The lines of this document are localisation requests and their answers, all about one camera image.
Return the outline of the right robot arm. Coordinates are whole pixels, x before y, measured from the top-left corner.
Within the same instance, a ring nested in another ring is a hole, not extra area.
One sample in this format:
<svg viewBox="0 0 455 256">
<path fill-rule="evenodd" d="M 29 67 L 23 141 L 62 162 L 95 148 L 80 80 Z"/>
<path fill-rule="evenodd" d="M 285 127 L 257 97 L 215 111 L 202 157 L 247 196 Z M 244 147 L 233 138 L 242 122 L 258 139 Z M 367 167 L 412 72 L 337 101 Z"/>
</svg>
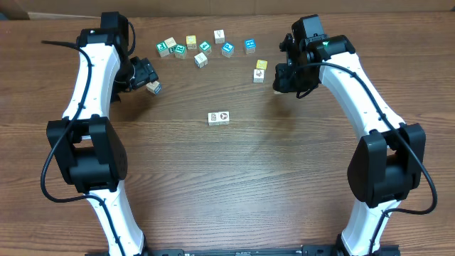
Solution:
<svg viewBox="0 0 455 256">
<path fill-rule="evenodd" d="M 406 124 L 381 98 L 365 74 L 355 48 L 344 35 L 330 37 L 314 14 L 296 21 L 279 49 L 287 55 L 277 64 L 273 88 L 301 99 L 319 85 L 327 87 L 342 107 L 358 138 L 347 176 L 355 197 L 346 228 L 334 245 L 305 245 L 303 255 L 399 255 L 396 245 L 380 238 L 401 202 L 428 180 L 432 212 L 437 192 L 423 165 L 426 134 L 419 124 Z"/>
</svg>

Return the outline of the white block red picture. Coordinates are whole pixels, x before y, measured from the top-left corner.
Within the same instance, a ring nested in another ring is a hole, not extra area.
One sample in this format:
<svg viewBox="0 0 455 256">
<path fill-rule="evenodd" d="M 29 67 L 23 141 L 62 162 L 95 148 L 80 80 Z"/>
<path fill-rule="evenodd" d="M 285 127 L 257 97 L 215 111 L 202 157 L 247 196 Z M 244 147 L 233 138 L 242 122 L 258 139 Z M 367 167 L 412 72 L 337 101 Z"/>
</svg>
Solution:
<svg viewBox="0 0 455 256">
<path fill-rule="evenodd" d="M 253 82 L 254 83 L 263 83 L 264 82 L 264 70 L 254 69 Z"/>
</svg>

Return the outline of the white block dark round picture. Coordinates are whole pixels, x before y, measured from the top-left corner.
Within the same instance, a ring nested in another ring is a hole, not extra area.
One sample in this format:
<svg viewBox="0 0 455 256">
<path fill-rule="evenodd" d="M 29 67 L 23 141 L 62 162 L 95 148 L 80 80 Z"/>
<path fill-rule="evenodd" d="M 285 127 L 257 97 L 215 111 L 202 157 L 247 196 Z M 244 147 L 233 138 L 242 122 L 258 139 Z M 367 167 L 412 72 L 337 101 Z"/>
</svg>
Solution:
<svg viewBox="0 0 455 256">
<path fill-rule="evenodd" d="M 230 123 L 230 113 L 229 112 L 219 112 L 219 125 L 227 125 Z"/>
</svg>

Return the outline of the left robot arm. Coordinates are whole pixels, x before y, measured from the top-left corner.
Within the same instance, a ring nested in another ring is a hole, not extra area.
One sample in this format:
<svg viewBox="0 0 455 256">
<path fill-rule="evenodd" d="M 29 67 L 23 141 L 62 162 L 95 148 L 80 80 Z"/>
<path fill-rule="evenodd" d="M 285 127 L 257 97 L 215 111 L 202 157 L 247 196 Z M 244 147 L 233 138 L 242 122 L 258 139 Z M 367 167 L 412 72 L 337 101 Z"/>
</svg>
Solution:
<svg viewBox="0 0 455 256">
<path fill-rule="evenodd" d="M 64 181 L 93 207 L 109 243 L 106 255 L 149 255 L 146 238 L 127 199 L 127 153 L 109 120 L 109 107 L 121 92 L 161 83 L 147 58 L 134 57 L 134 27 L 119 12 L 104 12 L 100 27 L 83 29 L 74 43 L 80 65 L 71 101 L 60 120 L 50 121 L 47 169 L 55 159 Z"/>
</svg>

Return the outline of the white block owl picture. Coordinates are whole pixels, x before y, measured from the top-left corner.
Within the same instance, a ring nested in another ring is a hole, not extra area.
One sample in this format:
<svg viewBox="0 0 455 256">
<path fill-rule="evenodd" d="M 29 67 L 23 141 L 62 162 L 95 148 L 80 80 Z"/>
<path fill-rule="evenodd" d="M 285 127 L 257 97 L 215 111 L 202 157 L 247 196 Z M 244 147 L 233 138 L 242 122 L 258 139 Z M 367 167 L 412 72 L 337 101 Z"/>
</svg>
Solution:
<svg viewBox="0 0 455 256">
<path fill-rule="evenodd" d="M 208 113 L 208 125 L 209 126 L 216 126 L 219 125 L 219 113 L 218 112 L 209 112 Z"/>
</svg>

